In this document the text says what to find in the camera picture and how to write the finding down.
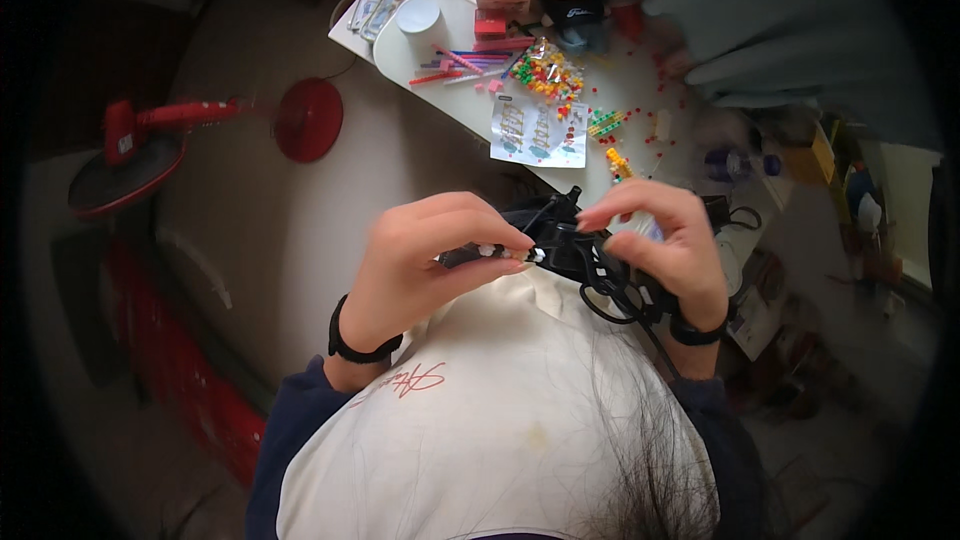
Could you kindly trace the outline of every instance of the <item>yellow box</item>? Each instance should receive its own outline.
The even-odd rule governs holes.
[[[827,141],[824,129],[817,123],[813,143],[803,148],[787,147],[782,149],[783,164],[791,179],[801,184],[827,186],[834,180],[836,163],[834,150]]]

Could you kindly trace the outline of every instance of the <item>red electric fan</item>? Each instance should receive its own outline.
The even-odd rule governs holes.
[[[236,99],[174,104],[139,113],[128,100],[108,105],[103,116],[103,150],[70,183],[70,210],[78,218],[91,219],[149,197],[184,159],[186,133],[246,112],[258,109]],[[283,95],[273,117],[272,135],[288,159],[309,163],[327,154],[343,120],[340,92],[329,81],[311,77],[296,82]]]

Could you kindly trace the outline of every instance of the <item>person's left hand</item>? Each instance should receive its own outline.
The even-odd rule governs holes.
[[[478,258],[447,269],[434,258],[467,243],[528,250],[534,241],[470,192],[448,192],[384,212],[340,312],[340,335],[372,353],[451,300],[526,269],[515,258]]]

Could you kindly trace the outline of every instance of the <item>plush doll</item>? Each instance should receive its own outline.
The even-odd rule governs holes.
[[[543,8],[540,22],[557,30],[557,45],[572,55],[590,51],[607,52],[607,30],[603,20],[603,0],[539,0]]]

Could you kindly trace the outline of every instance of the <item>red box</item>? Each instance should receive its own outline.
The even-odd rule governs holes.
[[[476,40],[499,40],[506,38],[506,13],[499,9],[477,9],[474,11],[473,37]]]

